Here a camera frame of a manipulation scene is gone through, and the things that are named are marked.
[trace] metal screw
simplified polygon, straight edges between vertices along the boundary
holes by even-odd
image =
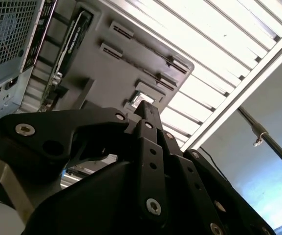
[[[153,198],[149,198],[146,201],[146,207],[148,211],[154,215],[160,215],[161,214],[161,206],[160,204]]]
[[[194,155],[195,158],[199,159],[199,155],[195,152],[192,152],[192,154]]]
[[[121,114],[116,114],[116,117],[117,117],[119,120],[124,120],[124,119],[125,119],[125,117],[122,116]]]
[[[269,231],[268,231],[266,228],[263,227],[262,230],[264,231],[264,233],[265,233],[266,235],[270,235]]]
[[[211,223],[210,229],[213,232],[213,234],[215,234],[215,235],[223,235],[223,231],[221,230],[221,228],[217,224]]]
[[[167,135],[167,137],[168,137],[169,139],[171,139],[171,140],[174,138],[174,136],[173,136],[173,135],[171,135],[171,134],[170,134],[170,133],[168,133],[168,132],[166,133],[166,135]]]
[[[227,212],[227,211],[225,210],[225,208],[221,205],[220,202],[215,201],[215,206],[216,206],[219,210],[221,210],[222,212]]]
[[[34,127],[25,123],[18,124],[15,130],[17,134],[22,136],[32,136],[35,133]]]
[[[145,122],[145,125],[146,125],[148,128],[152,129],[152,125],[150,125],[148,122]]]

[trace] mounting hole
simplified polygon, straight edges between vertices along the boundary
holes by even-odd
[[[20,50],[20,51],[18,52],[18,56],[19,56],[19,57],[22,57],[22,56],[23,56],[23,53],[24,53],[24,51],[23,51],[23,50]]]
[[[150,152],[151,152],[153,155],[156,155],[156,154],[157,154],[156,151],[153,150],[152,148],[150,149]]]
[[[153,170],[156,170],[157,169],[157,166],[155,163],[150,163],[150,167],[153,169]]]
[[[195,188],[197,188],[198,190],[201,190],[201,188],[200,188],[198,183],[195,183]]]
[[[210,228],[214,235],[223,235],[223,231],[217,224],[211,223]]]
[[[45,141],[43,144],[43,150],[49,155],[59,156],[64,152],[64,147],[57,141]]]

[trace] fluorescent light fixture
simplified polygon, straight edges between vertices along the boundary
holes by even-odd
[[[137,108],[142,100],[145,100],[145,101],[147,101],[148,103],[151,103],[151,104],[153,104],[154,101],[155,101],[154,99],[150,98],[148,95],[146,95],[142,92],[138,92],[136,94],[136,96],[134,97],[133,101],[131,102],[131,106],[133,108]]]
[[[158,31],[153,28],[158,34],[178,45],[182,50],[215,72],[221,74],[231,73],[236,77],[246,76],[249,73],[249,70],[238,61],[208,41],[182,20],[166,11],[158,3],[137,0],[128,0],[128,2],[143,11],[144,14],[155,19],[164,28],[164,30],[158,28]]]
[[[175,127],[176,129],[181,130],[184,133],[188,133],[189,135],[192,135],[199,128],[198,124],[168,107],[164,109],[160,118],[163,123]]]
[[[257,17],[261,22],[263,22],[267,27],[269,27],[277,35],[282,37],[282,25],[273,16],[271,16],[266,10],[264,10],[261,6],[259,6],[255,1],[238,0],[238,2],[240,2],[247,10],[249,10],[255,17]]]
[[[270,35],[258,24],[257,19],[239,2],[235,0],[206,1],[218,7],[268,49],[271,49],[276,44]]]
[[[194,64],[194,66],[192,75],[222,93],[231,93],[234,90],[234,86],[236,87],[240,83],[238,78],[226,82],[201,65]]]
[[[186,142],[189,138],[184,136],[183,134],[180,134],[179,132],[169,128],[168,126],[162,125],[162,128],[169,132],[170,134],[172,134],[175,138],[177,138],[178,140],[181,140],[182,142]]]
[[[256,66],[257,54],[260,54],[260,57],[266,55],[262,47],[249,40],[249,37],[241,30],[203,1],[157,1],[168,6],[250,68]]]
[[[192,75],[184,82],[180,91],[208,107],[217,108],[225,100],[225,96]]]
[[[278,0],[259,0],[266,8],[282,20],[282,3]]]
[[[201,122],[213,113],[182,93],[175,94],[168,106]]]

